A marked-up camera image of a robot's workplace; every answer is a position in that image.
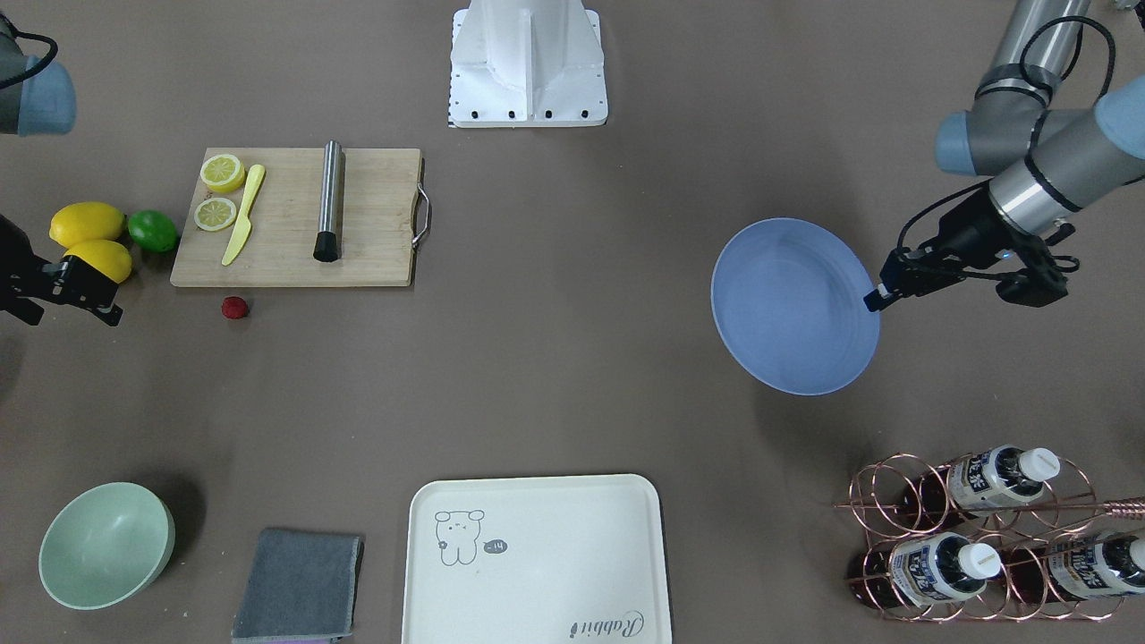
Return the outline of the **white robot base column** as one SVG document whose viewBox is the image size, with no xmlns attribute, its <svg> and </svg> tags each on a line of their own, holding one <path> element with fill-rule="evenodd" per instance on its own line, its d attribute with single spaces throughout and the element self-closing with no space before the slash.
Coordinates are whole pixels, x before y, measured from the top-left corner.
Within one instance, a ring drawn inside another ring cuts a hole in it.
<svg viewBox="0 0 1145 644">
<path fill-rule="evenodd" d="M 601 19 L 581 1 L 471 1 L 451 25 L 450 126 L 608 121 Z"/>
</svg>

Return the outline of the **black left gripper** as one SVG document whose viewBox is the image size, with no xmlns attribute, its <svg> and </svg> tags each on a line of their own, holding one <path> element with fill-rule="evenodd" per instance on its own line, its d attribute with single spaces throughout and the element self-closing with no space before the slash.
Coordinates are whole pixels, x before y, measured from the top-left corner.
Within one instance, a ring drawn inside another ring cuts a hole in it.
<svg viewBox="0 0 1145 644">
<path fill-rule="evenodd" d="M 961 199 L 939 219 L 939 231 L 915 249 L 905 245 L 913 223 L 949 201 Z M 867 311 L 885 311 L 909 297 L 923 297 L 966 280 L 990 281 L 998 298 L 1041 309 L 1067 296 L 1067 275 L 1080 261 L 1055 254 L 1050 241 L 1006 223 L 985 187 L 968 187 L 935 201 L 905 223 L 881 270 L 881 283 L 864 296 Z"/>
</svg>

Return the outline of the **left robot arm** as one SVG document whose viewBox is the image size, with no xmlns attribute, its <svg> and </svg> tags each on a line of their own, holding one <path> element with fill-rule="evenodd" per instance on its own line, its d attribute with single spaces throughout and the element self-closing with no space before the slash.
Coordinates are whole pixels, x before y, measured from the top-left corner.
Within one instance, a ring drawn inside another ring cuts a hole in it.
<svg viewBox="0 0 1145 644">
<path fill-rule="evenodd" d="M 973 105 L 937 131 L 934 158 L 948 173 L 980 178 L 949 196 L 939 231 L 915 249 L 897 241 L 864 298 L 883 311 L 966 280 L 998 298 L 1044 307 L 1067 294 L 1080 262 L 1052 249 L 1071 215 L 1142 180 L 1142 79 L 1103 85 L 1087 110 L 1055 109 L 1090 23 L 1087 1 L 1019 1 Z"/>
</svg>

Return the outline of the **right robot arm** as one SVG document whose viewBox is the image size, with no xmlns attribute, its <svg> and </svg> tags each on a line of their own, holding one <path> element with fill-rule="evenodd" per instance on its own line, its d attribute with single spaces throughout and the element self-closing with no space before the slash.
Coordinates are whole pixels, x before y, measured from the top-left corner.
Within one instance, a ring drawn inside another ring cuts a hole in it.
<svg viewBox="0 0 1145 644">
<path fill-rule="evenodd" d="M 76 123 L 76 91 L 50 37 L 21 31 L 3 17 L 1 117 L 3 134 L 62 135 Z M 1 309 L 25 325 L 39 325 L 42 303 L 89 311 L 104 325 L 119 325 L 118 286 L 82 259 L 37 256 L 26 233 L 1 220 Z"/>
</svg>

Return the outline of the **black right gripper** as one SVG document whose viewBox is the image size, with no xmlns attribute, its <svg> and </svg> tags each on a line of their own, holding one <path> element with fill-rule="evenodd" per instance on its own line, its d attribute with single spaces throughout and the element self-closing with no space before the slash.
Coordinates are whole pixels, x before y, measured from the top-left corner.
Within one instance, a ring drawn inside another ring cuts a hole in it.
<svg viewBox="0 0 1145 644">
<path fill-rule="evenodd" d="M 50 262 L 38 257 L 25 231 L 1 215 L 1 309 L 26 325 L 44 319 L 41 301 L 90 311 L 104 325 L 119 325 L 118 285 L 82 259 Z"/>
</svg>

